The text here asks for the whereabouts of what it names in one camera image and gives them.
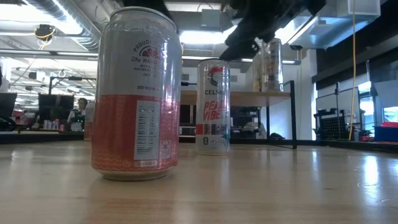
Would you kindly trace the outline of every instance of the person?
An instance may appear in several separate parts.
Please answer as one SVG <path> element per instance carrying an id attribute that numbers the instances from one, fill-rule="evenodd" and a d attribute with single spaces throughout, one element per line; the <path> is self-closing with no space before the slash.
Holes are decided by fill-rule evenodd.
<path id="1" fill-rule="evenodd" d="M 74 123 L 78 120 L 83 119 L 84 121 L 84 116 L 86 115 L 86 106 L 88 104 L 88 101 L 86 98 L 80 98 L 78 100 L 78 109 L 71 110 L 68 116 L 68 124 Z"/>
<path id="2" fill-rule="evenodd" d="M 2 75 L 0 66 L 0 93 L 7 93 L 10 86 L 10 82 L 6 80 L 6 77 Z"/>

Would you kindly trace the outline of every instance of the energy drink can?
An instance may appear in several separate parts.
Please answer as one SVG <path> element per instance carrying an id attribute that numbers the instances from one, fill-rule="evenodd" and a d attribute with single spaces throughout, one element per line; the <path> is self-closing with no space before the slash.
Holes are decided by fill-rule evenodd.
<path id="1" fill-rule="evenodd" d="M 182 50 L 173 21 L 125 7 L 104 28 L 91 165 L 107 179 L 148 180 L 177 165 Z"/>
<path id="2" fill-rule="evenodd" d="M 198 66 L 196 149 L 199 154 L 225 155 L 229 151 L 229 66 L 206 59 Z"/>
<path id="3" fill-rule="evenodd" d="M 280 39 L 272 39 L 267 44 L 263 43 L 261 54 L 264 66 L 262 91 L 283 91 L 282 42 Z"/>

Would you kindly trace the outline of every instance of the ductwork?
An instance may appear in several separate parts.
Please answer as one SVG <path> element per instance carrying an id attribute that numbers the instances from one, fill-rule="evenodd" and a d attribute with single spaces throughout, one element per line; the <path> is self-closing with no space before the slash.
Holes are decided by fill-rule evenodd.
<path id="1" fill-rule="evenodd" d="M 294 33 L 286 42 L 308 49 L 327 49 L 353 35 L 354 0 L 327 0 L 326 6 L 306 26 L 306 12 L 292 20 L 285 31 Z M 355 29 L 359 31 L 381 15 L 381 0 L 356 0 Z"/>
<path id="2" fill-rule="evenodd" d="M 98 51 L 101 32 L 72 0 L 23 1 L 28 5 L 34 6 L 42 13 L 52 16 L 65 26 L 77 27 L 77 30 L 81 30 L 81 32 L 77 34 L 76 37 L 72 37 L 72 39 L 90 52 Z"/>

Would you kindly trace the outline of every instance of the soda can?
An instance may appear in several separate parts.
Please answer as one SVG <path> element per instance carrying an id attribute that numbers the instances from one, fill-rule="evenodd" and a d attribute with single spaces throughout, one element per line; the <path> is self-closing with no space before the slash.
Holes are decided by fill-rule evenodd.
<path id="1" fill-rule="evenodd" d="M 280 39 L 275 38 L 269 43 L 262 43 L 261 55 L 264 66 L 262 91 L 283 91 L 282 42 Z"/>
<path id="2" fill-rule="evenodd" d="M 262 56 L 261 51 L 256 54 L 253 58 L 253 91 L 261 92 L 262 91 L 262 78 L 264 76 L 264 67 L 262 64 Z"/>
<path id="3" fill-rule="evenodd" d="M 111 15 L 98 55 L 92 167 L 113 180 L 149 180 L 177 165 L 182 50 L 162 13 Z"/>
<path id="4" fill-rule="evenodd" d="M 196 149 L 203 155 L 229 151 L 229 66 L 218 59 L 198 66 Z"/>

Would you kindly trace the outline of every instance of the table surface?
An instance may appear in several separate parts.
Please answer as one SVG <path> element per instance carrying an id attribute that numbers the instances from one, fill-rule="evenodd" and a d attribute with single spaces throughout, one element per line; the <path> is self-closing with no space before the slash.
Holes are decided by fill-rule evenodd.
<path id="1" fill-rule="evenodd" d="M 167 177 L 104 180 L 83 141 L 0 146 L 0 223 L 396 223 L 398 156 L 180 145 Z"/>

